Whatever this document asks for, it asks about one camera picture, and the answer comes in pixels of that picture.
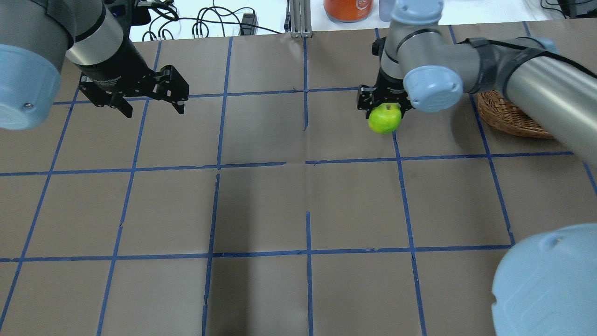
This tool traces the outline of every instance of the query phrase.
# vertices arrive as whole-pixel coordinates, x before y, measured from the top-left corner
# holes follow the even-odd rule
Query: blue tape grid line
[[[530,31],[530,30],[529,30],[529,28],[528,28],[528,24],[527,24],[527,22],[526,22],[526,21],[523,21],[523,22],[522,22],[522,25],[524,26],[524,30],[525,30],[525,32],[527,33],[527,37],[531,37],[531,31]]]
[[[35,215],[33,216],[33,220],[31,222],[31,226],[29,227],[29,232],[27,234],[27,238],[25,240],[25,244],[23,246],[23,250],[21,252],[21,257],[19,258],[19,264],[17,265],[17,269],[14,273],[13,282],[10,285],[10,289],[8,290],[8,296],[6,302],[4,303],[4,308],[2,309],[2,314],[0,315],[0,331],[2,330],[2,326],[4,324],[4,320],[6,319],[6,314],[8,313],[8,308],[10,306],[10,301],[13,298],[14,289],[17,286],[17,281],[19,280],[19,274],[21,273],[21,268],[23,266],[23,262],[25,259],[25,255],[27,254],[27,249],[29,248],[29,243],[31,242],[31,237],[33,236],[33,231],[35,229],[35,224],[37,223],[37,219],[39,217],[39,212],[41,210],[42,204],[44,203],[45,194],[48,191],[48,185],[50,184],[51,172],[54,170],[56,166],[56,160],[58,160],[58,153],[60,152],[60,147],[62,146],[62,142],[64,141],[64,135],[66,134],[66,128],[69,125],[70,116],[72,115],[73,108],[75,106],[74,102],[79,94],[79,89],[75,89],[75,95],[71,101],[69,113],[66,115],[66,120],[64,121],[64,126],[62,127],[62,132],[60,133],[60,139],[58,140],[58,144],[56,145],[56,151],[54,152],[54,157],[52,159],[52,164],[50,166],[50,173],[48,177],[45,179],[44,188],[42,189],[41,195],[39,196],[39,201],[37,208],[35,209]]]
[[[224,122],[226,121],[226,101],[228,98],[228,79],[230,76],[230,59],[232,55],[232,37],[228,40],[228,54],[226,59],[226,77],[224,78],[224,94],[222,95],[222,113],[220,117],[220,137],[218,139],[218,170],[221,169],[222,143],[224,141]]]
[[[454,29],[452,28],[452,25],[449,25],[448,27],[450,29],[450,36],[452,37],[452,43],[455,44],[456,43],[456,35],[454,34]],[[485,148],[485,155],[487,156],[487,161],[489,162],[489,167],[491,170],[491,175],[493,177],[493,182],[496,185],[497,197],[500,200],[501,212],[502,212],[502,215],[504,216],[504,222],[506,224],[506,230],[508,232],[508,236],[510,237],[510,244],[514,245],[516,243],[516,240],[514,239],[514,234],[512,233],[512,230],[511,230],[512,228],[510,226],[510,218],[508,217],[508,211],[506,209],[506,202],[504,201],[504,196],[501,193],[500,181],[498,180],[496,167],[493,163],[493,155],[491,154],[491,151],[489,149],[489,144],[487,142],[487,137],[485,136],[485,131],[483,130],[483,124],[481,123],[481,117],[479,116],[479,111],[477,111],[475,99],[472,94],[469,95],[469,98],[470,98],[470,104],[472,105],[472,108],[473,108],[473,112],[475,113],[475,119],[477,122],[477,126],[479,127],[481,139],[483,140],[483,147]]]
[[[533,156],[557,156],[557,155],[574,155],[570,151],[562,152],[535,152],[535,153],[503,153],[491,154],[492,158],[496,157],[533,157]],[[464,158],[487,158],[487,154],[463,154],[463,155],[428,155],[415,157],[401,157],[402,161],[417,161],[417,160],[454,160]],[[395,157],[378,157],[378,158],[347,158],[337,160],[309,160],[305,164],[329,164],[329,163],[361,163],[361,162],[387,162],[396,161]],[[284,166],[286,162],[258,162],[258,163],[230,163],[221,164],[222,169],[227,168],[247,168],[247,167],[271,167]],[[136,167],[136,168],[114,168],[114,169],[82,169],[82,170],[55,170],[53,172],[15,172],[15,173],[0,173],[3,176],[34,176],[34,175],[70,175],[70,174],[102,174],[102,173],[130,173],[135,172],[154,172],[163,170],[198,170],[198,169],[217,169],[216,164],[207,164],[205,166],[165,166],[165,167]]]
[[[303,96],[304,96],[304,128],[306,130],[309,126],[309,100],[307,94],[309,92],[309,81],[307,76],[307,38],[303,38]]]
[[[423,299],[421,297],[421,286],[418,281],[418,268],[417,268],[417,248],[414,244],[414,237],[413,237],[413,227],[411,226],[410,220],[410,211],[408,210],[408,198],[407,198],[407,190],[404,184],[404,171],[402,169],[402,160],[400,159],[400,149],[398,147],[398,140],[396,138],[396,131],[392,132],[392,140],[394,142],[394,150],[396,152],[396,162],[398,164],[398,178],[400,180],[400,190],[402,192],[402,205],[404,206],[404,216],[407,223],[407,233],[408,233],[408,247],[411,253],[411,263],[413,265],[413,279],[414,279],[414,288],[415,293],[417,296],[417,307],[418,307],[418,317],[421,322],[421,333],[423,336],[427,336],[427,327],[425,325],[425,314],[423,312]]]
[[[445,252],[445,251],[487,251],[509,249],[512,245],[470,245],[470,246],[429,246],[418,247],[416,252]],[[116,260],[160,260],[160,259],[203,259],[203,258],[257,258],[260,256],[285,255],[329,255],[329,254],[364,254],[364,253],[410,253],[410,248],[377,248],[377,249],[320,249],[320,250],[288,250],[265,252],[221,252],[221,253],[182,253],[182,254],[152,254],[152,255],[117,255]],[[54,261],[108,261],[111,255],[89,256],[34,256],[23,258],[23,262],[54,262]],[[2,262],[19,262],[21,258],[0,258]]]
[[[216,175],[216,187],[214,191],[214,206],[211,211],[210,247],[204,258],[207,258],[207,270],[205,272],[205,294],[203,302],[203,313],[201,319],[201,335],[207,332],[207,301],[210,298],[211,287],[211,265],[214,258],[214,241],[216,240],[216,219],[218,212],[218,197],[220,194],[220,174]]]
[[[307,223],[307,306],[309,308],[309,336],[313,336],[313,267],[311,250],[311,212],[305,216]]]
[[[116,267],[116,256],[118,255],[118,248],[120,247],[120,237],[122,236],[122,226],[118,227],[116,234],[116,243],[114,244],[114,251],[112,252],[110,271],[108,272],[108,280],[106,282],[106,290],[104,291],[104,298],[101,301],[100,320],[97,322],[96,336],[101,335],[101,330],[104,326],[104,317],[106,315],[106,307],[108,305],[108,297],[110,295],[110,286],[112,285],[112,277],[114,275],[114,268]]]
[[[156,71],[156,69],[158,67],[159,54],[160,54],[161,50],[162,50],[162,41],[159,41],[158,42],[158,50],[156,52],[155,61],[153,63],[154,71]],[[124,197],[124,204],[122,205],[122,215],[120,218],[120,225],[118,227],[118,233],[116,234],[116,242],[114,243],[114,251],[112,254],[112,260],[110,262],[110,270],[108,272],[108,279],[106,281],[106,290],[104,292],[104,298],[101,303],[100,318],[97,323],[97,333],[96,333],[97,336],[101,335],[101,331],[102,331],[103,324],[104,324],[104,317],[106,315],[106,307],[107,307],[108,298],[110,295],[110,287],[112,286],[112,277],[114,275],[114,269],[116,267],[116,260],[117,260],[116,257],[118,256],[118,248],[120,246],[120,239],[122,236],[122,224],[124,223],[125,218],[127,216],[128,201],[130,199],[131,190],[133,188],[133,180],[135,178],[135,171],[137,168],[137,159],[139,157],[139,149],[141,148],[141,139],[143,137],[143,128],[145,126],[145,119],[147,117],[147,107],[149,106],[150,100],[151,99],[149,99],[149,98],[145,98],[145,106],[143,107],[143,115],[141,116],[141,123],[139,124],[139,132],[137,134],[137,142],[135,145],[135,153],[133,156],[133,163],[131,165],[130,177],[128,179],[127,193],[126,193],[126,196]]]
[[[583,165],[584,165],[584,169],[587,171],[587,175],[589,176],[589,181],[591,182],[591,186],[593,186],[593,191],[595,192],[595,195],[597,196],[597,184],[595,183],[595,178],[593,177],[593,173],[591,173],[591,168],[585,162],[583,162]]]

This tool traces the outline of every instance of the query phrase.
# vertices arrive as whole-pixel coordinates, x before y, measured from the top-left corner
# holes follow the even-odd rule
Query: white wall
[[[371,15],[357,23],[336,23],[332,22],[325,15],[323,9],[324,0],[311,0],[311,21],[313,30],[348,30],[348,29],[366,29],[366,28],[385,28],[389,24],[383,22],[378,16],[377,0],[374,0],[374,8]],[[203,7],[210,7],[211,0],[175,0],[175,5],[179,9],[181,17],[196,17],[197,12]],[[257,13],[258,25],[284,31],[284,19],[286,15],[286,0],[216,0],[216,5],[235,10],[241,7],[253,7]],[[444,0],[444,13],[440,20],[440,25],[458,25],[466,23],[490,23],[490,22],[517,22],[517,21],[539,21],[561,19],[561,14],[556,11],[544,10],[539,5],[539,0]],[[219,21],[217,16],[209,12],[205,16],[206,20]],[[227,21],[233,22],[233,17],[226,17]],[[153,25],[152,31],[158,31],[158,28],[166,22],[159,19]],[[167,28],[174,34],[176,39],[192,38],[191,26],[194,24],[191,20],[181,20],[168,24]],[[210,36],[222,36],[221,26],[210,23]],[[146,32],[149,25],[142,27],[133,27],[131,29],[131,39],[141,41],[143,33]],[[238,25],[226,25],[226,36],[237,35]],[[267,34],[263,29],[258,29],[257,34]]]

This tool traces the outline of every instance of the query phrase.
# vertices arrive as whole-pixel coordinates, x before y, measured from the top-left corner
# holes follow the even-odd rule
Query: table surface
[[[595,23],[441,29],[548,36],[597,71]],[[378,33],[137,43],[189,82],[184,115],[96,108],[65,63],[48,121],[0,130],[2,335],[493,334],[500,259],[596,222],[597,172],[468,95],[371,132],[355,99]]]

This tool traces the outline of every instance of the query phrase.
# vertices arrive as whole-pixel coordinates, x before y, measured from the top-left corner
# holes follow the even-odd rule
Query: grid square
[[[396,157],[392,135],[374,133],[356,91],[309,93],[307,160]]]
[[[510,244],[486,158],[404,161],[402,167],[418,247]]]
[[[211,169],[135,173],[119,254],[207,253],[215,185]]]
[[[54,105],[45,123],[30,130],[0,129],[0,172],[44,172],[52,166],[69,105]]]
[[[493,276],[505,250],[417,253],[427,335],[494,335]]]
[[[129,174],[54,175],[27,256],[112,255]]]
[[[137,167],[217,164],[222,98],[196,98],[183,115],[151,101],[143,126]]]
[[[373,85],[379,58],[371,54],[375,31],[316,32],[307,39],[309,88]]]
[[[396,131],[403,157],[484,154],[468,96],[439,113],[406,112]]]
[[[551,38],[562,56],[597,72],[595,45],[587,43],[587,39],[595,36],[595,19],[528,22],[528,30],[532,36]]]
[[[228,97],[223,164],[304,163],[302,93]]]
[[[223,93],[227,38],[162,41],[158,70],[172,64],[189,83],[189,94]]]
[[[302,90],[303,39],[290,34],[233,39],[228,92]]]
[[[95,335],[109,270],[110,261],[24,263],[2,333]]]
[[[395,162],[307,166],[313,249],[408,247]]]
[[[307,335],[307,257],[214,259],[208,306],[208,336]]]
[[[102,335],[201,334],[206,259],[116,262]]]
[[[577,157],[495,158],[494,162],[517,242],[568,225],[597,222],[597,195]]]
[[[421,335],[410,253],[313,256],[315,335]]]
[[[14,273],[17,271],[17,262],[0,262],[0,304],[6,302],[8,291],[13,284]]]
[[[306,247],[304,164],[221,171],[215,252]]]
[[[115,109],[75,104],[56,170],[131,167],[145,101],[130,104],[134,110],[132,119]]]
[[[46,179],[47,176],[0,178],[0,258],[21,256]]]

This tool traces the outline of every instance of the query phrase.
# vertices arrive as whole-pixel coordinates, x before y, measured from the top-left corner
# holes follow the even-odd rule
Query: blue tape
[[[320,249],[312,250],[311,254],[361,254],[361,253],[403,253],[411,252],[410,248],[383,249]]]
[[[312,160],[312,161],[305,161],[305,164],[328,164],[328,163],[363,163],[363,162],[388,162],[388,161],[396,161],[396,158],[393,157],[382,157],[382,158],[346,158],[346,159],[339,159],[339,160]]]
[[[2,176],[33,176],[33,175],[49,175],[50,172],[18,172],[18,173],[0,173]]]
[[[228,98],[228,79],[230,77],[230,59],[232,58],[232,37],[228,41],[228,56],[226,59],[226,76],[224,78],[224,95],[222,95],[222,113],[220,117],[220,136],[218,138],[218,170],[222,163],[222,143],[224,141],[224,122],[226,121],[226,100]]]
[[[533,156],[556,156],[556,155],[574,155],[570,151],[561,152],[535,152],[535,153],[503,153],[491,154],[492,158],[500,157],[533,157]],[[487,158],[486,154],[462,154],[462,155],[429,155],[429,156],[415,156],[402,157],[402,161],[416,161],[416,160],[453,160],[464,158]],[[349,158],[338,160],[309,160],[305,164],[328,164],[328,163],[361,163],[361,162],[387,162],[396,161],[393,157],[380,158]],[[259,162],[259,163],[232,163],[222,164],[221,168],[245,168],[245,167],[267,167],[267,166],[283,166],[286,162]],[[215,164],[206,164],[204,166],[164,166],[164,167],[136,167],[132,168],[114,168],[114,169],[83,169],[83,170],[57,170],[54,172],[15,172],[15,173],[0,173],[3,176],[33,176],[33,175],[69,175],[69,174],[99,174],[99,173],[130,173],[135,172],[154,172],[162,170],[195,170],[195,169],[216,169]]]
[[[24,258],[24,262],[44,262],[44,261],[101,261],[112,260],[109,255],[86,255],[86,256],[32,256]]]
[[[394,151],[396,152],[396,162],[398,163],[398,179],[400,180],[400,190],[402,192],[402,205],[404,206],[404,216],[407,223],[408,233],[408,247],[411,253],[411,264],[413,266],[414,288],[417,296],[418,318],[421,322],[421,333],[427,336],[427,327],[425,325],[425,314],[423,312],[423,299],[421,297],[421,286],[418,281],[417,268],[417,249],[414,244],[413,228],[411,226],[410,211],[408,210],[407,190],[404,184],[404,171],[402,169],[402,160],[400,156],[400,149],[398,148],[398,140],[396,138],[396,131],[392,132],[392,140],[394,142]]]
[[[587,171],[587,175],[589,176],[589,181],[591,182],[591,186],[593,186],[593,191],[597,196],[597,184],[595,184],[595,178],[593,177],[593,173],[591,173],[591,168],[586,162],[583,162],[584,169]]]
[[[214,258],[255,258],[258,256],[283,256],[307,254],[306,250],[268,251],[268,252],[222,252],[214,253]]]
[[[247,168],[247,167],[272,167],[272,166],[284,166],[286,162],[261,162],[261,163],[230,163],[222,164],[222,168]]]
[[[526,22],[526,21],[523,21],[523,22],[522,22],[522,25],[524,26],[524,30],[527,32],[527,36],[528,36],[528,37],[531,37],[531,36],[532,36],[532,35],[531,35],[531,31],[530,31],[530,30],[529,30],[529,28],[528,28],[528,24],[527,24],[527,22]]]
[[[417,248],[417,252],[507,250],[512,246],[513,245],[440,246],[436,248]]]
[[[263,94],[288,94],[302,92],[303,90],[279,90],[279,91],[256,91],[256,92],[237,92],[228,93],[228,96],[260,96]]]
[[[103,173],[130,173],[132,168],[115,169],[82,169],[82,170],[58,170],[51,172],[52,175],[74,175],[74,174],[103,174]]]
[[[454,34],[454,28],[452,28],[452,25],[448,25],[448,29],[450,30],[450,36],[452,37],[452,43],[457,44],[458,42],[456,42],[456,35]]]
[[[485,148],[485,152],[487,154],[487,160],[489,161],[489,168],[491,169],[491,176],[493,177],[493,182],[496,185],[496,192],[497,197],[500,200],[501,206],[501,213],[504,216],[504,222],[506,223],[506,230],[508,232],[508,236],[510,236],[510,244],[514,245],[516,240],[514,239],[514,234],[512,233],[512,227],[510,226],[510,218],[508,217],[508,211],[506,210],[506,202],[504,201],[504,196],[501,193],[500,188],[500,181],[497,178],[496,167],[493,163],[493,159],[491,158],[491,151],[489,149],[489,144],[487,143],[487,138],[485,137],[485,131],[483,131],[483,125],[481,123],[481,117],[479,116],[479,111],[477,111],[477,106],[475,104],[475,100],[473,95],[469,95],[470,104],[473,106],[473,111],[475,113],[475,119],[477,121],[477,126],[479,127],[479,132],[481,134],[481,139],[483,140],[483,147]]]
[[[207,301],[210,297],[211,286],[211,265],[214,256],[214,242],[216,240],[216,219],[218,214],[218,198],[220,195],[220,174],[216,174],[216,187],[214,189],[214,205],[211,210],[211,229],[210,229],[210,247],[208,250],[207,270],[205,271],[205,292],[203,316],[201,322],[201,335],[205,335],[207,331]]]
[[[464,154],[464,155],[430,155],[430,156],[415,156],[402,157],[402,161],[416,161],[416,160],[453,160],[458,158],[480,158],[487,157],[486,154]]]
[[[106,290],[104,291],[104,298],[101,302],[100,320],[97,323],[97,336],[101,335],[101,329],[104,326],[104,317],[106,315],[106,307],[108,304],[108,296],[110,295],[110,286],[112,285],[112,277],[114,275],[114,268],[116,267],[116,257],[118,256],[118,248],[120,246],[120,237],[122,236],[122,226],[118,227],[118,233],[116,234],[116,242],[114,243],[114,251],[112,252],[110,271],[108,272],[108,279],[106,282]]]
[[[135,168],[136,172],[157,172],[164,170],[196,170],[196,169],[216,169],[215,164],[207,164],[205,166],[171,166],[171,167],[143,167]]]
[[[311,253],[311,212],[305,216],[307,228],[307,300],[309,308],[309,336],[313,336],[313,267]]]
[[[307,98],[307,94],[309,92],[309,78],[308,78],[308,71],[307,71],[307,38],[303,38],[303,95],[304,95],[304,129],[306,130],[309,126],[309,99]]]
[[[357,91],[358,87],[310,88],[309,92]]]
[[[492,158],[495,157],[529,157],[529,156],[557,156],[557,155],[574,155],[573,152],[535,152],[535,153],[507,153],[507,154],[491,154]]]

